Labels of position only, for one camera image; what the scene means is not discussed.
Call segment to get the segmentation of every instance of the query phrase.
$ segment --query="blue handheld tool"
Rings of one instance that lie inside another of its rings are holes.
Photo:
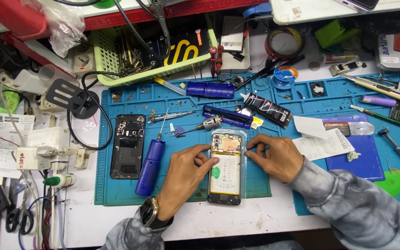
[[[151,144],[147,150],[146,158],[144,159],[143,167],[138,177],[138,183],[135,187],[135,193],[137,195],[151,196],[154,190],[158,172],[160,171],[161,158],[163,157],[164,148],[166,147],[166,143],[160,141],[166,115],[164,116],[163,125],[161,126],[157,139],[151,140]]]

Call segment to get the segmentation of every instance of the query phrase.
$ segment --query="phone box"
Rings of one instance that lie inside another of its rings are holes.
[[[379,35],[377,43],[377,67],[386,71],[400,71],[400,34]]]

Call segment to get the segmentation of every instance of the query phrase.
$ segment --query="paper sheet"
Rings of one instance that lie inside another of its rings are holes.
[[[35,116],[12,114],[16,127],[27,143],[27,134],[33,129]],[[7,114],[0,113],[0,137],[21,145],[21,139],[16,133],[15,128],[10,122]],[[12,157],[12,151],[18,147],[8,141],[0,139],[0,176],[9,178],[19,178],[21,172],[16,170],[15,161]]]
[[[303,137],[313,137],[320,139],[329,138],[322,119],[294,116],[294,125],[296,126],[297,131],[300,132]]]
[[[327,133],[329,136],[327,140],[301,137],[292,140],[292,142],[299,152],[310,161],[354,151],[354,147],[338,128],[328,130]]]

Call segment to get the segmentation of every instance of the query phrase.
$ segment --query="solder wire spool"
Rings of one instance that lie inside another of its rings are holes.
[[[275,88],[278,89],[291,89],[296,82],[294,82],[299,76],[299,72],[290,66],[280,66],[275,68],[274,77],[271,79],[271,83]]]

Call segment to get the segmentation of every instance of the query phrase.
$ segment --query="blue silicone repair mat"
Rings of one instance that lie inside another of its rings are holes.
[[[399,73],[396,72],[387,74],[385,79],[399,81]],[[361,114],[361,112],[350,108],[350,105],[352,104],[370,109],[387,117],[390,115],[391,108],[389,107],[369,105],[359,102],[359,96],[361,95],[388,98],[382,94],[361,86],[356,86],[353,82],[345,78],[337,77],[319,80],[325,90],[325,96],[313,98],[311,95],[310,83],[314,82],[317,81],[297,82],[296,86],[292,89],[292,100],[286,100],[276,96],[277,103],[294,112],[294,115],[314,118]],[[282,96],[291,93],[291,90],[275,91],[276,94],[280,94]],[[305,97],[305,99],[300,99],[296,91],[299,91]],[[390,129],[390,136],[400,146],[400,127],[397,127],[389,122],[379,120],[373,116],[367,116],[367,119],[368,122],[375,126],[376,132],[380,129],[388,127]],[[290,137],[292,139],[301,137],[301,134],[298,133],[294,127],[294,119],[286,130],[281,130],[281,135]],[[385,160],[386,158],[388,158],[391,168],[397,168],[400,170],[400,156],[396,153],[396,151],[394,151],[390,143],[385,138],[378,136],[376,133],[372,135],[379,153],[383,171],[388,171],[387,162]],[[316,160],[314,163],[325,170],[328,169],[325,159]],[[298,215],[312,214],[308,211],[303,197],[298,192],[293,191],[293,198],[296,213]],[[400,202],[400,194],[396,196],[396,199]]]
[[[252,76],[252,73],[239,74],[243,78],[247,79]],[[232,76],[221,75],[220,78],[227,77],[227,81]],[[216,81],[211,77],[204,77],[203,80],[199,81]],[[180,83],[185,81],[171,81],[175,86],[179,86]],[[161,168],[157,183],[152,195],[157,195],[160,191],[166,172],[168,170],[169,160],[172,153],[183,150],[187,147],[195,144],[209,144],[211,131],[197,130],[186,133],[186,137],[175,138],[171,137],[172,133],[169,132],[169,124],[173,123],[175,127],[181,126],[185,130],[193,128],[198,124],[202,123],[203,116],[201,111],[203,105],[211,105],[221,109],[235,110],[236,105],[244,105],[243,99],[238,93],[248,93],[250,89],[260,89],[258,94],[264,98],[270,100],[273,99],[273,94],[264,86],[263,81],[268,82],[267,79],[258,80],[254,83],[248,84],[245,88],[236,92],[234,99],[213,99],[202,97],[200,101],[197,97],[193,96],[181,96],[165,88],[164,86],[156,83],[148,84],[136,84],[126,87],[110,88],[103,91],[101,97],[101,105],[107,112],[110,121],[114,125],[116,122],[117,115],[120,114],[143,114],[146,117],[152,114],[152,110],[156,112],[155,115],[165,114],[166,109],[169,108],[169,113],[186,112],[190,110],[196,111],[191,115],[167,120],[164,123],[162,132],[162,140],[166,141],[166,150],[164,152],[163,159],[161,161]],[[142,88],[146,90],[146,93],[141,93]],[[119,99],[112,99],[111,95],[116,93],[121,95]],[[144,132],[144,147],[143,157],[147,154],[147,149],[151,139],[156,139],[157,134],[160,131],[163,122],[157,122],[152,125],[145,125]],[[265,121],[263,126],[269,129],[268,134],[273,136],[280,136],[280,128],[270,121]],[[258,129],[248,129],[247,135],[248,140],[253,138],[256,134],[264,133],[264,128],[259,127]],[[102,145],[107,140],[109,130],[107,121],[104,116],[100,117],[100,138],[99,144]],[[127,179],[112,179],[109,176],[111,158],[113,150],[113,140],[109,143],[108,147],[98,151],[97,159],[97,177],[95,184],[95,205],[104,206],[126,206],[126,205],[140,205],[143,203],[146,197],[138,196],[135,194],[135,187],[137,180]],[[206,176],[198,189],[188,199],[188,202],[205,201],[208,192],[208,177]],[[269,185],[269,177],[266,173],[257,166],[254,162],[247,162],[247,178],[246,178],[246,197],[270,197],[271,189]]]

